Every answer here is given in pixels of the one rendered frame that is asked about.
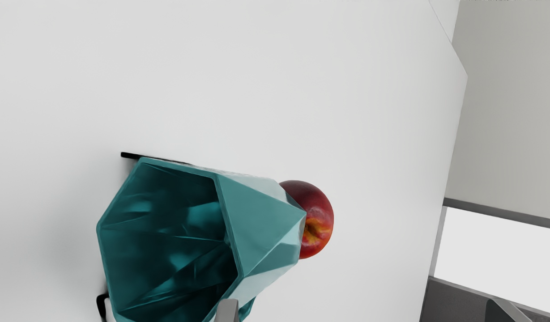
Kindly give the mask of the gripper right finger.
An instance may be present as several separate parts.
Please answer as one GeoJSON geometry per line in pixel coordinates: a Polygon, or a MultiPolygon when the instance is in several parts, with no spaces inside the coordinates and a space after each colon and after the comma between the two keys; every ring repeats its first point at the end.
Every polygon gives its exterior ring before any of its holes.
{"type": "Polygon", "coordinates": [[[489,298],[486,302],[485,322],[533,322],[512,302],[489,298]]]}

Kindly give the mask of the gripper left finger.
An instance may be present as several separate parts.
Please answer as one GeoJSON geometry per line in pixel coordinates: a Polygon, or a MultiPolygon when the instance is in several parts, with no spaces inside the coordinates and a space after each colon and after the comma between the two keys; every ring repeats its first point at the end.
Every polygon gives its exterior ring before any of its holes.
{"type": "Polygon", "coordinates": [[[236,298],[225,298],[216,306],[212,322],[240,322],[239,302],[236,298]]]}

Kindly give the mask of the teal faceted mug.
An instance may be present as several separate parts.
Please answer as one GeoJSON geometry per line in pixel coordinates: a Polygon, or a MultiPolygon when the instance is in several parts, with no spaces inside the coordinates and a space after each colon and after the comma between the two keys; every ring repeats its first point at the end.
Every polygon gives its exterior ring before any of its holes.
{"type": "Polygon", "coordinates": [[[306,212],[274,180],[142,157],[97,223],[116,322],[239,319],[299,259],[306,212]]]}

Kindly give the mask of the red apple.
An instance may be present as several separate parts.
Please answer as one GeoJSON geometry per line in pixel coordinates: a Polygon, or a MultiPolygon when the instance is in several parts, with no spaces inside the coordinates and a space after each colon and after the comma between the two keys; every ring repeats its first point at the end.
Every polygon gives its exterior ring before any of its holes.
{"type": "Polygon", "coordinates": [[[306,212],[299,258],[319,254],[333,234],[334,211],[330,200],[320,188],[305,181],[283,181],[279,185],[306,212]]]}

